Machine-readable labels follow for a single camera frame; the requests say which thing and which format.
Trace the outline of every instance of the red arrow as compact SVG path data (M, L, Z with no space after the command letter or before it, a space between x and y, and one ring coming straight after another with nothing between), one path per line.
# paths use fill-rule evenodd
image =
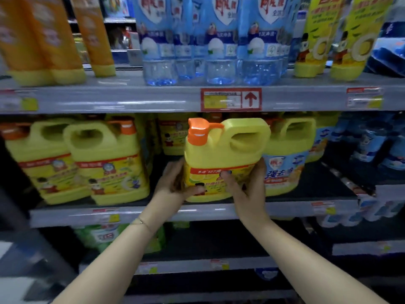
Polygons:
M253 99L257 100L257 97L252 93L249 92L246 96L245 99L249 99L249 107L251 107L253 105Z

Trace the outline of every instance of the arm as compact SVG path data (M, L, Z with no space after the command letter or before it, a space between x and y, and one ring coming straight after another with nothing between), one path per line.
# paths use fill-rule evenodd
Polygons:
M186 198L204 187L174 190L184 160L170 162L148 206L64 291L54 304L113 304L124 296L144 250L159 227L175 214Z
M309 247L278 227L266 214L266 166L261 159L250 177L246 193L232 175L222 173L235 209L250 231L307 304L387 304L382 298Z

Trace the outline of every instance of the person's right hand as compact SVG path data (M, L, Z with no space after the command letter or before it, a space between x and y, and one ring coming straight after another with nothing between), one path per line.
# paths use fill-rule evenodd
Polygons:
M250 173L250 182L246 191L242 191L232 174L221 173L228 192L232 194L236 214L248 230L265 224L270 218L265 210L265 184L266 164L263 158L256 163Z

